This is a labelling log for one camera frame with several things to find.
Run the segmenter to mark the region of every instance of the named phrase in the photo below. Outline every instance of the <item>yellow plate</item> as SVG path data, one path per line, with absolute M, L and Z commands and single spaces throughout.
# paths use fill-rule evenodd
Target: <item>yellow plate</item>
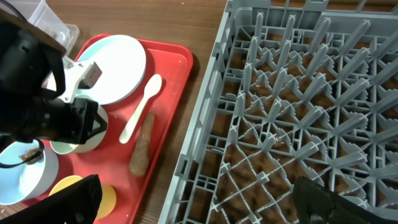
M 72 184 L 81 180 L 82 177 L 79 175 L 71 175 L 60 180 L 54 188 L 51 190 L 50 195 L 57 193 L 58 191 L 64 189 L 65 187 L 69 187 Z M 102 188 L 102 200 L 99 205 L 97 217 L 95 220 L 99 220 L 100 218 L 104 218 L 105 216 L 109 215 L 114 206 L 116 205 L 116 192 L 114 191 L 113 187 L 109 184 L 101 184 Z

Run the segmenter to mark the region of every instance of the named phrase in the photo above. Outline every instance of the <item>light blue bowl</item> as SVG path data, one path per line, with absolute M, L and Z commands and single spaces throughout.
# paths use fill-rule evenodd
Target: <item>light blue bowl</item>
M 19 156 L 38 146 L 37 141 L 12 143 L 0 154 L 0 162 L 20 163 Z M 0 168 L 0 205 L 12 205 L 41 195 L 53 184 L 57 174 L 58 157 L 51 149 L 45 149 L 43 159 L 35 164 Z

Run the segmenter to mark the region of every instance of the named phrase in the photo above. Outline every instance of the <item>gray dish rack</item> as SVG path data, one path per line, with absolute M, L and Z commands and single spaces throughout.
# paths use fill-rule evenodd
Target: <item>gray dish rack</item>
M 398 5 L 228 0 L 159 223 L 298 223 L 304 175 L 398 220 Z

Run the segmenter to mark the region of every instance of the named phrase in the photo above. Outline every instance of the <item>white spoon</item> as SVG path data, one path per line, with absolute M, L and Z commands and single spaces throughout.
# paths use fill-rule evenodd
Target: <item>white spoon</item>
M 155 74 L 153 77 L 150 78 L 147 85 L 145 86 L 144 97 L 142 97 L 142 100 L 138 104 L 137 109 L 131 115 L 129 121 L 126 124 L 126 127 L 124 127 L 122 134 L 119 137 L 119 142 L 121 144 L 125 144 L 130 140 L 131 135 L 137 126 L 139 117 L 141 116 L 142 111 L 145 108 L 145 105 L 147 104 L 148 100 L 151 97 L 153 97 L 159 92 L 161 87 L 162 87 L 162 77 L 159 74 Z

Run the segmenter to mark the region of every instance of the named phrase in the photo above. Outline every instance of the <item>food scrap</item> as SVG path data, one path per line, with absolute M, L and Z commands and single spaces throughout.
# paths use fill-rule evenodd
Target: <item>food scrap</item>
M 31 150 L 29 150 L 29 152 L 27 154 L 21 155 L 19 156 L 20 159 L 22 159 L 23 161 L 28 161 L 34 154 L 36 154 L 36 152 L 38 152 L 40 149 L 38 147 L 33 148 Z M 41 153 L 38 157 L 36 157 L 35 159 L 32 159 L 29 162 L 26 162 L 26 164 L 28 165 L 32 165 L 35 164 L 36 162 L 40 161 L 41 159 L 43 159 L 44 154 Z

